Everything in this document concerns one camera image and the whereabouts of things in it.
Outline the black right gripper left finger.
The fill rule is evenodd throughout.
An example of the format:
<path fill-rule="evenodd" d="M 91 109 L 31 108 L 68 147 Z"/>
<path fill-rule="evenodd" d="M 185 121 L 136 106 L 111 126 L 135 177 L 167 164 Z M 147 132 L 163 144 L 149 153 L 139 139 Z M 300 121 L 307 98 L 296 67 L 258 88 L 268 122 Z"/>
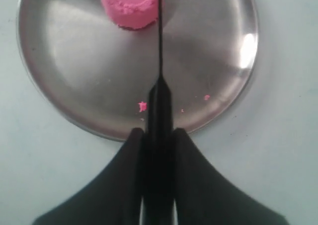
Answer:
<path fill-rule="evenodd" d="M 134 128 L 111 162 L 78 193 L 38 217 L 35 225 L 137 225 L 144 131 Z"/>

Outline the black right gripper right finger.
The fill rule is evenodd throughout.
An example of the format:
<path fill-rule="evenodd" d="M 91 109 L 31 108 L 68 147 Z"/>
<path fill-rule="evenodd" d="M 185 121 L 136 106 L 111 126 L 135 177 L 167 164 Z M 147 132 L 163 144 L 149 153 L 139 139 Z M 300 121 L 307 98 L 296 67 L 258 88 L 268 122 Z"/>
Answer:
<path fill-rule="evenodd" d="M 175 140 L 175 200 L 180 225 L 286 225 L 287 220 L 238 189 L 198 150 L 184 129 Z"/>

